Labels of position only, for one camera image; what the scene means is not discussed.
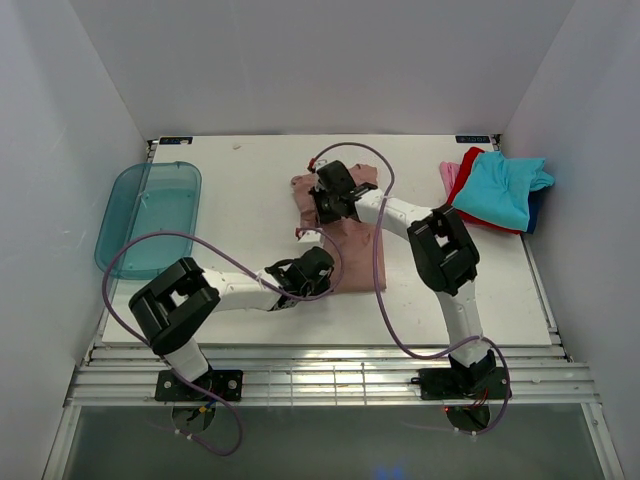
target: glass panel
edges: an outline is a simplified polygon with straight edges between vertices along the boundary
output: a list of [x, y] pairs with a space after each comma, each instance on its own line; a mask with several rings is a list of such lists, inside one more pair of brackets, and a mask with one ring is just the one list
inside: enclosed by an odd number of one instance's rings
[[[512, 405], [477, 438], [447, 427], [441, 407], [244, 408], [245, 442], [216, 457], [172, 427], [171, 407], [85, 407], [65, 479], [601, 479], [580, 405]], [[203, 438], [230, 446], [236, 427], [220, 408]]]

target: light blue cloth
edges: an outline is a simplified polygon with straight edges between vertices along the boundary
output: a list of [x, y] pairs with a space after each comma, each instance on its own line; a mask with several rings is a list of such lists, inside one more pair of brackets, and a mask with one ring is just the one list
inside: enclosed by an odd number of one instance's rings
[[526, 232], [529, 192], [550, 187], [554, 182], [551, 175], [542, 171], [544, 161], [507, 159], [502, 152], [481, 153], [453, 206], [494, 225]]

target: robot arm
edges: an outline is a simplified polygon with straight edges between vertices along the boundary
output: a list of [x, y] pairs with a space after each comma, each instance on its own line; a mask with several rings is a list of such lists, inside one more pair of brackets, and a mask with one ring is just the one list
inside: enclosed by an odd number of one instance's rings
[[[320, 224], [343, 217], [377, 223], [384, 198], [382, 190], [369, 183], [356, 186], [339, 161], [326, 163], [314, 173], [317, 184], [310, 194]], [[389, 198], [382, 228], [409, 242], [420, 278], [438, 297], [450, 343], [474, 335], [481, 337], [474, 283], [480, 257], [453, 207], [431, 209]], [[493, 352], [481, 340], [458, 348], [449, 358], [470, 390], [495, 368]]]
[[[314, 247], [299, 258], [281, 260], [256, 275], [289, 294], [307, 297], [329, 289], [333, 265], [331, 255]], [[129, 308], [153, 352], [193, 381], [210, 368], [193, 335], [212, 312], [271, 312], [297, 303], [243, 273], [203, 270], [193, 258], [182, 258], [135, 293]]]

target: pile of clothes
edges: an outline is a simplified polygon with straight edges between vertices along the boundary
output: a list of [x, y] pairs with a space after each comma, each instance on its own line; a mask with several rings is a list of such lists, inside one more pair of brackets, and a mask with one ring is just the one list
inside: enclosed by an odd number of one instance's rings
[[447, 203], [463, 220], [504, 232], [533, 233], [542, 192], [554, 183], [544, 158], [507, 159], [502, 152], [472, 147], [462, 164], [443, 162]]

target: black label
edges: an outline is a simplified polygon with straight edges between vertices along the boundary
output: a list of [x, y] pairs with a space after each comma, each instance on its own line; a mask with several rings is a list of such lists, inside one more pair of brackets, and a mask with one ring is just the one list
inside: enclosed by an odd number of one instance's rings
[[193, 137], [162, 137], [160, 145], [191, 145]]
[[457, 143], [491, 143], [488, 135], [456, 135]]

